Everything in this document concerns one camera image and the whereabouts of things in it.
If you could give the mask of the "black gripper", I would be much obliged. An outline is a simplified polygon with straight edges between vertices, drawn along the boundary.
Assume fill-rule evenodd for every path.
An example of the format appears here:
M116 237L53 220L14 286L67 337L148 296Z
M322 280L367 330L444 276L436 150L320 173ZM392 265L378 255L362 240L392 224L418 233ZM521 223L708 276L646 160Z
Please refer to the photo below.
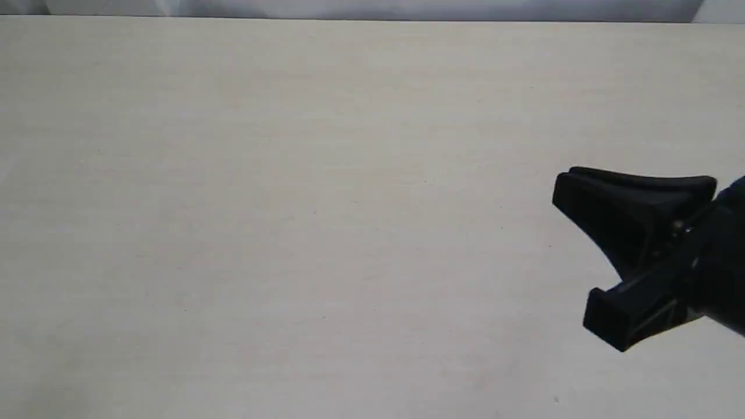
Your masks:
M588 293L591 334L622 353L703 317L743 336L743 177L715 194L717 185L580 166L557 175L552 204L623 279ZM707 233L704 247L691 265L654 265L674 248L678 222Z

